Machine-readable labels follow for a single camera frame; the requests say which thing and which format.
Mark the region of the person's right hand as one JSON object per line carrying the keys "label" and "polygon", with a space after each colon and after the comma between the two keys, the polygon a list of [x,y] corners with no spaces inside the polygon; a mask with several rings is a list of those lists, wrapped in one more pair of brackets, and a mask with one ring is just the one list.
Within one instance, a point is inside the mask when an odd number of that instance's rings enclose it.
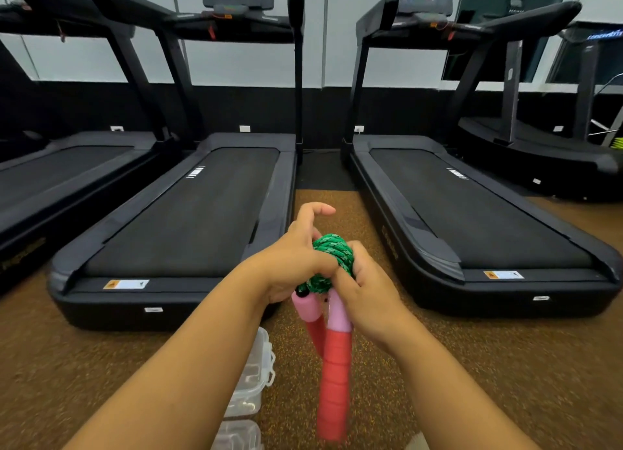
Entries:
{"label": "person's right hand", "polygon": [[348,316],[363,336],[393,355],[415,318],[394,282],[362,243],[350,241],[348,245],[354,255],[350,275],[360,287],[355,314]]}

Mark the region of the person's left hand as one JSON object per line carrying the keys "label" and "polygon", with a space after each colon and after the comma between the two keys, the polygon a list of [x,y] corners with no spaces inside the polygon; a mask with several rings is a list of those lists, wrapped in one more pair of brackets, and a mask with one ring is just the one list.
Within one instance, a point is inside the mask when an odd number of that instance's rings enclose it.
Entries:
{"label": "person's left hand", "polygon": [[321,237],[314,222],[318,216],[335,213],[334,207],[322,202],[303,204],[296,219],[277,242],[240,265],[243,284],[258,296],[261,304],[280,302],[311,279],[304,278],[306,256],[331,256],[313,248],[313,242]]}

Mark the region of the green jump rope pink handles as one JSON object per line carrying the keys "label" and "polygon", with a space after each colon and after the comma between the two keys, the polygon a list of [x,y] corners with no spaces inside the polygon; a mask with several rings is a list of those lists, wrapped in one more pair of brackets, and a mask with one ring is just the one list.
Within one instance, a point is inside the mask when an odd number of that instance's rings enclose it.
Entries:
{"label": "green jump rope pink handles", "polygon": [[353,326],[331,280],[320,274],[302,283],[292,301],[323,359],[316,435],[340,443],[347,437]]}

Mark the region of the person's left forearm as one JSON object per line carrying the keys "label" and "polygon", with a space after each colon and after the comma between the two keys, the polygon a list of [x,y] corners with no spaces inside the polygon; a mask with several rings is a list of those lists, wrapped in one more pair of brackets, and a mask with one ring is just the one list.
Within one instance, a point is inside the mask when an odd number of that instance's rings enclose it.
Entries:
{"label": "person's left forearm", "polygon": [[230,273],[63,450],[209,450],[268,304],[261,267]]}

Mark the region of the person's right forearm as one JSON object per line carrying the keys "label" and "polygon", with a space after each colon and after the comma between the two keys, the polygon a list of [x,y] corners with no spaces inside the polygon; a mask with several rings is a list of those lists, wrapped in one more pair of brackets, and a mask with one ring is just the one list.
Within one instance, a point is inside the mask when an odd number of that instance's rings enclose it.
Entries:
{"label": "person's right forearm", "polygon": [[430,450],[541,450],[416,320],[385,340]]}

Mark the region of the clear plastic container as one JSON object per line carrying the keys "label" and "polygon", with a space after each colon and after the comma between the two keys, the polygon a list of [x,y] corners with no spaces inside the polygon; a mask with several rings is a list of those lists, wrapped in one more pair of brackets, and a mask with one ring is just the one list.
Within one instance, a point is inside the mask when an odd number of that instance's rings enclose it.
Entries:
{"label": "clear plastic container", "polygon": [[223,421],[210,450],[264,450],[261,429],[252,420]]}
{"label": "clear plastic container", "polygon": [[242,418],[257,414],[262,405],[262,391],[275,380],[276,355],[265,328],[259,327],[245,368],[227,406],[224,418]]}

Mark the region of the black curved treadmill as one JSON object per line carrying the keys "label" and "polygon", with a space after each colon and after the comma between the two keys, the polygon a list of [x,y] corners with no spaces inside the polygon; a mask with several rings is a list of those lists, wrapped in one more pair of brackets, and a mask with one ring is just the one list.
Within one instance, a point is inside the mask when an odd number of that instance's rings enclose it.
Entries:
{"label": "black curved treadmill", "polygon": [[[523,50],[523,41],[518,40],[507,43],[500,116],[462,117],[460,150],[475,164],[547,195],[623,201],[623,150],[609,147],[614,137],[623,136],[623,121],[617,129],[601,125],[601,132],[590,131],[599,57],[605,46],[623,45],[623,26],[597,29],[595,22],[579,21],[559,35],[567,46],[581,51],[572,136],[561,137],[517,119]],[[602,134],[602,144],[590,142],[590,136]]]}

